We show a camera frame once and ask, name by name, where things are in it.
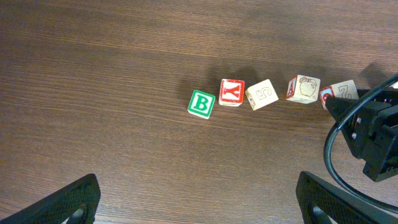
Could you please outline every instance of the black mechanical part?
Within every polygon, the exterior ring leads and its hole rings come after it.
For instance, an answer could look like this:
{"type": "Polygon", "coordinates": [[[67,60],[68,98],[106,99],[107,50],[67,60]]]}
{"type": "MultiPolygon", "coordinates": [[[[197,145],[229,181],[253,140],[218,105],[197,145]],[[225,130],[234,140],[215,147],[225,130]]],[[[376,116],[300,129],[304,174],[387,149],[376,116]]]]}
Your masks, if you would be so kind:
{"type": "Polygon", "coordinates": [[[33,205],[0,221],[8,223],[89,224],[95,220],[101,192],[97,178],[88,174],[33,205]]]}
{"type": "Polygon", "coordinates": [[[398,223],[398,219],[329,184],[321,178],[301,172],[296,187],[304,223],[398,223]]]}
{"type": "MultiPolygon", "coordinates": [[[[326,107],[338,121],[354,103],[356,100],[328,97],[326,107]]],[[[398,174],[397,125],[398,105],[370,101],[341,129],[352,155],[366,161],[363,173],[375,182],[398,174]]]]}

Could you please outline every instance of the white block face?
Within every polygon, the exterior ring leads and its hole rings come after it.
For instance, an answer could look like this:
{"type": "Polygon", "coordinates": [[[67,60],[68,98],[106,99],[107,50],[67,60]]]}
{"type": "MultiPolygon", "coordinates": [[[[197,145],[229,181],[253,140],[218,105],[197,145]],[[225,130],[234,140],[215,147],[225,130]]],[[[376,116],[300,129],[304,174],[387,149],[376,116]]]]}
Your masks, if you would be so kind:
{"type": "Polygon", "coordinates": [[[319,78],[297,75],[289,81],[286,100],[304,104],[315,102],[318,100],[320,84],[319,78]]]}
{"type": "Polygon", "coordinates": [[[270,80],[264,80],[254,86],[250,86],[245,93],[253,110],[279,100],[270,80]]]}
{"type": "Polygon", "coordinates": [[[337,98],[344,99],[359,99],[358,91],[356,90],[356,86],[354,80],[348,80],[341,83],[336,83],[327,87],[324,87],[320,90],[319,96],[321,98],[322,106],[325,110],[326,108],[326,98],[328,96],[335,96],[337,98]]]}

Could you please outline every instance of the toy block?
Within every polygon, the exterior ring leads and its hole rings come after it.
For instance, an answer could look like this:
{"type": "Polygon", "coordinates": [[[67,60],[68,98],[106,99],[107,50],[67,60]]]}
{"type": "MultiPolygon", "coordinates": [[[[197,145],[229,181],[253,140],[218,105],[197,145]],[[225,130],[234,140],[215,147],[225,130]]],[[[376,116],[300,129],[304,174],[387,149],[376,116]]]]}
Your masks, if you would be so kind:
{"type": "Polygon", "coordinates": [[[352,100],[359,99],[354,80],[348,80],[345,82],[326,86],[319,91],[319,97],[321,98],[323,109],[325,110],[327,110],[326,98],[328,98],[329,96],[352,100]]]}
{"type": "Polygon", "coordinates": [[[215,96],[194,90],[191,102],[189,102],[188,112],[201,118],[209,119],[215,101],[215,96]]]}
{"type": "Polygon", "coordinates": [[[253,110],[257,110],[279,100],[270,80],[264,80],[250,86],[245,93],[253,110]]]}
{"type": "Polygon", "coordinates": [[[304,104],[315,102],[318,100],[320,84],[318,78],[296,75],[289,81],[286,100],[304,104]]]}
{"type": "Polygon", "coordinates": [[[243,103],[244,81],[222,79],[218,104],[239,106],[243,103]]]}

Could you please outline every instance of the green block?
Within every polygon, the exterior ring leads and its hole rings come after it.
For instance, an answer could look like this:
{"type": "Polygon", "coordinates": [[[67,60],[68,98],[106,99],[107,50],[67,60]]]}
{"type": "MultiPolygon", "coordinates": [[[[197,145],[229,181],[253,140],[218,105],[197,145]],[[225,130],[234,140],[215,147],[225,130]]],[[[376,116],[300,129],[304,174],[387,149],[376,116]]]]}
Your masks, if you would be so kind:
{"type": "Polygon", "coordinates": [[[188,112],[201,118],[209,119],[215,101],[215,96],[194,90],[191,102],[189,102],[188,112]]]}

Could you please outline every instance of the black cable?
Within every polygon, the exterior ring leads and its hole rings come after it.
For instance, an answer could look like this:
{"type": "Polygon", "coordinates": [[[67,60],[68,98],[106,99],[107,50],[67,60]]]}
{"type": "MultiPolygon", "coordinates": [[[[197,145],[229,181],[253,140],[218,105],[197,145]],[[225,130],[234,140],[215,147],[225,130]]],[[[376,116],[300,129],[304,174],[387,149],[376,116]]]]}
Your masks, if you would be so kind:
{"type": "Polygon", "coordinates": [[[398,213],[398,207],[390,205],[388,203],[381,202],[376,200],[372,197],[367,196],[366,194],[356,190],[349,184],[347,184],[336,172],[335,168],[331,164],[331,149],[333,147],[333,143],[336,139],[336,136],[340,129],[344,126],[344,124],[356,113],[358,110],[364,106],[369,100],[375,98],[383,89],[388,88],[389,86],[393,85],[395,82],[398,82],[398,73],[396,73],[393,77],[389,78],[385,82],[381,83],[374,89],[367,92],[363,95],[356,104],[350,106],[341,116],[341,119],[337,121],[333,127],[330,129],[328,137],[326,138],[325,147],[323,148],[323,160],[325,161],[326,168],[328,169],[329,174],[331,177],[345,190],[347,190],[350,194],[354,195],[355,197],[370,203],[376,207],[381,209],[398,213]]]}

